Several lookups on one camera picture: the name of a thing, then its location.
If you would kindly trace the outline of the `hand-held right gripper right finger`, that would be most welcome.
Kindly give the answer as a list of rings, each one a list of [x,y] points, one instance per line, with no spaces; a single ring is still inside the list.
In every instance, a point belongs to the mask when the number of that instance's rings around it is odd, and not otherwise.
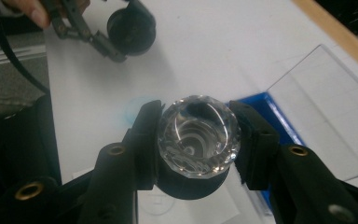
[[[241,183],[269,189],[277,224],[358,224],[358,188],[337,179],[308,147],[281,144],[278,132],[251,106],[231,101],[241,127],[235,160]]]

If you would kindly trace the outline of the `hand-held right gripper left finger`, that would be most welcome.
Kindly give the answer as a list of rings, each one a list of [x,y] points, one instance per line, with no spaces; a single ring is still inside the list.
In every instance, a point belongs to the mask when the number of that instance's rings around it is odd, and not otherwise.
[[[139,190],[157,180],[161,101],[141,106],[122,141],[100,150],[77,224],[138,224]]]

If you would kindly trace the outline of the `black round stamp cap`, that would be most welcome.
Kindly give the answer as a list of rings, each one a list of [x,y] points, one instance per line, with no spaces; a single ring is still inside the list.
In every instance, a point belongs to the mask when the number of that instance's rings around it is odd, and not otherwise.
[[[106,29],[113,46],[126,55],[147,52],[156,39],[154,19],[135,9],[122,8],[113,13]]]

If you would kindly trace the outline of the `blue ink pad clear case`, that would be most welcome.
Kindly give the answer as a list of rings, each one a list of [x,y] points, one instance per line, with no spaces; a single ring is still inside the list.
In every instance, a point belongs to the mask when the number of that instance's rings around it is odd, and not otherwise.
[[[278,132],[281,144],[310,148],[337,179],[358,188],[358,77],[326,46],[240,102]],[[270,190],[243,187],[262,222],[277,224]]]

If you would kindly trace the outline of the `clear crystal-handled stamp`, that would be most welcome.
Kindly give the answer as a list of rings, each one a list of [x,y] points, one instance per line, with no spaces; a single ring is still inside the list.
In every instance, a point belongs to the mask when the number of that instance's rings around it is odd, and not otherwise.
[[[225,181],[241,149],[234,113],[212,97],[192,95],[170,105],[158,125],[158,182],[166,194],[197,200]]]

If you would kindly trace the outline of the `white table cover board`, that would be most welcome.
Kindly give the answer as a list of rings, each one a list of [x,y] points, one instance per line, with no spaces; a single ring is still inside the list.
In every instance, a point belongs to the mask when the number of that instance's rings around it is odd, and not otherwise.
[[[332,173],[358,187],[358,62],[308,0],[142,0],[157,21],[145,54],[115,63],[46,30],[63,181],[91,169],[140,106],[194,94],[228,102],[269,93]]]

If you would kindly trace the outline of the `aluminium floor rail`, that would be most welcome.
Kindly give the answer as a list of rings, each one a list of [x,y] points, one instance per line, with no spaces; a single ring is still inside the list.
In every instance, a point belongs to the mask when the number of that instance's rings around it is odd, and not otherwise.
[[[36,45],[30,47],[22,47],[22,48],[14,49],[13,52],[20,61],[31,60],[31,59],[45,57],[46,46]],[[9,58],[2,50],[0,50],[0,64],[3,63],[9,63]]]

